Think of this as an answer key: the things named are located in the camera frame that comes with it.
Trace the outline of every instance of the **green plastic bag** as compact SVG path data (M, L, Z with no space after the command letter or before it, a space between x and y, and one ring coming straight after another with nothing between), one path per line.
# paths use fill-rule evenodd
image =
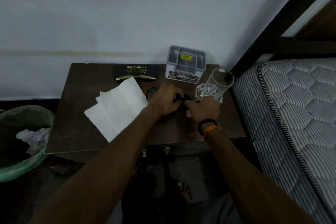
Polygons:
M52 127L55 115L38 105L25 105L0 114L0 182L20 177L37 167L45 158L45 148L30 157L27 143L16 139L22 130Z

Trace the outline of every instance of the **human hand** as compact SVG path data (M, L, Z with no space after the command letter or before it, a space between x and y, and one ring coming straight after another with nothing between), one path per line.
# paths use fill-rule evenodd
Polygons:
M184 105L188 108L187 117L192 118L197 123L205 119L217 120L220 112L220 103L211 96L194 101L185 101Z
M179 94L182 98L184 97L181 88L175 87L174 84L166 85L165 83L163 83L153 94L147 107L153 111L156 119L177 111L182 101L179 100L173 103L176 98L176 94Z

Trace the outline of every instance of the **wooden bedside table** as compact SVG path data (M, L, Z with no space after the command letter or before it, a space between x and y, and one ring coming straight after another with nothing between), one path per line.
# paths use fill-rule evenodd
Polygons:
M63 89L57 109L54 125L49 137L46 154L55 154L80 162L86 162L107 145L106 139L86 117L84 111L97 102L100 91L109 91L120 83L112 76L114 64L73 63ZM174 84L195 99L195 84L179 82L165 78L165 64L157 65L158 79L154 82L138 82L144 94L162 83ZM206 82L212 70L218 65L207 65L207 70L199 83ZM223 96L220 105L218 124L230 138L245 137L235 105L229 91ZM203 141L197 131L197 124L186 117L184 112L175 112L167 116L164 122L155 125L147 136L146 145L170 145Z

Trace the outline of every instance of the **striped mattress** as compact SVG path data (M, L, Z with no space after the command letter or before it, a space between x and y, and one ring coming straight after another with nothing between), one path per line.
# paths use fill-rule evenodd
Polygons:
M336 59L269 61L233 86L264 174L336 223Z

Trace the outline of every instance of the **clear glass mug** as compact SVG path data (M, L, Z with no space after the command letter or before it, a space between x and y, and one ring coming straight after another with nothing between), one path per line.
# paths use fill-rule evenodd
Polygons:
M235 82L233 74L224 68L215 68L206 83L196 86L195 97L213 96L219 103L223 102L223 93Z

